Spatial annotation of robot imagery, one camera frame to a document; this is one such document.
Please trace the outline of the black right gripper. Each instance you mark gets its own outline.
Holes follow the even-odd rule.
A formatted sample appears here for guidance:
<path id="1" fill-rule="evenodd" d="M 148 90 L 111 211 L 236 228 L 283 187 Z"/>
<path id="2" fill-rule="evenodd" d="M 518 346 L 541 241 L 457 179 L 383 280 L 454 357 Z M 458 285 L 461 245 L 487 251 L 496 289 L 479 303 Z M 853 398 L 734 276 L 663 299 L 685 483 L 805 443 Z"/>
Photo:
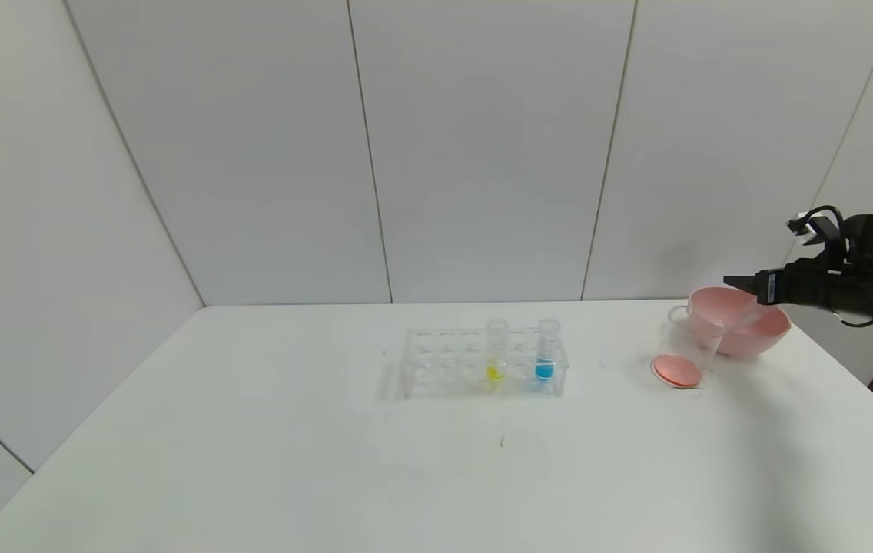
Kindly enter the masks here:
<path id="1" fill-rule="evenodd" d="M 756 276 L 724 276 L 722 282 L 757 299 L 762 305 L 798 305 L 833 310 L 837 307 L 839 273 L 823 258 L 801 258 Z"/>

